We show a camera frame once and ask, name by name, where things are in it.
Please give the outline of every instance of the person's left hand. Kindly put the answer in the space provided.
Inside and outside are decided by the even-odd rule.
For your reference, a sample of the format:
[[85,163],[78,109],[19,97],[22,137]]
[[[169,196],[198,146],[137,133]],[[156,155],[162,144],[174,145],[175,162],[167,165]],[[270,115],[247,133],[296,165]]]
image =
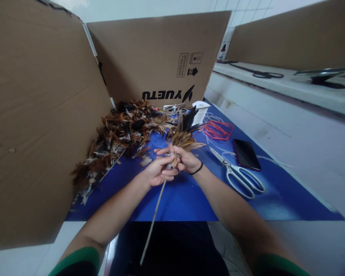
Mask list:
[[149,164],[141,174],[147,179],[147,182],[151,187],[161,185],[164,180],[172,181],[179,171],[177,169],[166,170],[164,168],[166,167],[166,164],[173,160],[174,156],[158,158]]

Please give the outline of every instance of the white scissor handle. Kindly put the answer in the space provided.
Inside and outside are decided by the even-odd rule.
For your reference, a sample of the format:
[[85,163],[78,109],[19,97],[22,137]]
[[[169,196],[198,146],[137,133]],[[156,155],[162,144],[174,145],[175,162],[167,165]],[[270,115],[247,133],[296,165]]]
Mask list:
[[[245,180],[245,182],[247,182],[246,184],[249,185],[253,190],[260,192],[260,193],[264,193],[266,191],[265,186],[263,185],[263,183],[250,171],[248,171],[247,169],[241,168],[241,167],[233,167],[232,169],[235,170],[236,172],[238,172],[238,174]],[[261,189],[258,189],[253,182],[247,178],[247,176],[244,174],[249,175],[251,178],[253,178],[253,180],[258,184],[258,186]]]
[[[250,194],[250,196],[244,194],[241,190],[239,190],[234,183],[231,181],[229,176],[233,176],[242,186],[244,189],[247,190],[247,192]],[[228,180],[228,182],[230,183],[230,185],[234,188],[234,190],[240,194],[242,197],[245,197],[246,199],[253,199],[255,197],[252,189],[250,189],[250,187],[248,185],[246,185],[236,174],[235,172],[232,170],[231,167],[226,167],[226,178]]]

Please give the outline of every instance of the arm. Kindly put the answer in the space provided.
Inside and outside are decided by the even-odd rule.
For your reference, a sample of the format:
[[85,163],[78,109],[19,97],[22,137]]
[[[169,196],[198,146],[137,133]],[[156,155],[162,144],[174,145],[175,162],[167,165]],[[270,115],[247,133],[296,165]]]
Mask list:
[[[181,155],[185,170],[195,172],[201,162],[182,148],[169,145],[167,149],[157,150],[161,155],[168,151]],[[273,253],[294,263],[295,258],[284,250],[280,240],[267,223],[232,188],[213,175],[206,166],[193,175],[207,197],[215,215],[222,225],[236,238],[249,266],[264,253]]]
[[171,181],[178,174],[176,169],[163,170],[165,164],[174,159],[159,158],[146,167],[128,185],[110,198],[79,230],[78,234],[66,248],[59,262],[76,250],[91,246],[104,257],[106,246],[122,230],[135,208],[153,186],[158,186],[166,179]]

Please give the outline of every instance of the scissors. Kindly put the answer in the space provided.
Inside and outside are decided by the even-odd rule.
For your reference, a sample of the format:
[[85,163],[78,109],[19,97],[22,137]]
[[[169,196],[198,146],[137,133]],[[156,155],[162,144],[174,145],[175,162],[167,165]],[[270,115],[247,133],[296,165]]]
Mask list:
[[253,73],[253,77],[258,77],[258,78],[262,78],[262,79],[272,79],[273,77],[274,78],[284,77],[283,74],[279,74],[279,73],[256,71],[256,70],[248,69],[248,68],[241,67],[238,65],[234,65],[232,63],[229,63],[229,65],[234,66],[234,67],[239,68],[239,69],[242,69],[242,70],[245,70],[245,71],[248,71],[248,72],[251,72],[251,73]]
[[[250,171],[248,171],[247,169],[244,169],[242,167],[238,167],[238,166],[235,166],[233,164],[230,164],[221,155],[219,155],[218,152],[215,151],[213,148],[209,147],[209,149],[214,154],[214,156],[216,156],[216,158],[220,161],[221,165],[226,167],[227,181],[234,188],[234,190],[236,190],[237,193],[239,193],[242,197],[244,197],[246,199],[253,199],[255,197],[253,190],[255,190],[256,192],[260,192],[260,193],[264,193],[266,191],[266,188],[264,187],[262,182],[254,174],[252,174]],[[244,172],[245,174],[250,176],[254,180],[254,182],[260,187],[260,189],[257,188],[254,185],[253,181],[250,181],[242,172]],[[230,175],[233,176],[236,179],[236,181],[238,181],[243,186],[243,188],[248,192],[248,194],[250,194],[250,196],[244,194],[241,190],[239,190],[234,185],[234,183],[229,178]]]

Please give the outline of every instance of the person's right hand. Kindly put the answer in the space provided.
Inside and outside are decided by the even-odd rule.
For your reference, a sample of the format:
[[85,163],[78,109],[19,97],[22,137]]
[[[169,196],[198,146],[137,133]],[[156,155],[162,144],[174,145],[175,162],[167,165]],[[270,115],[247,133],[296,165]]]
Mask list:
[[191,152],[186,152],[184,149],[173,146],[171,143],[167,148],[164,149],[155,149],[157,155],[167,154],[169,152],[176,152],[180,154],[181,163],[184,164],[185,168],[184,171],[188,173],[193,173],[197,171],[200,167],[200,161],[197,157],[195,157]]

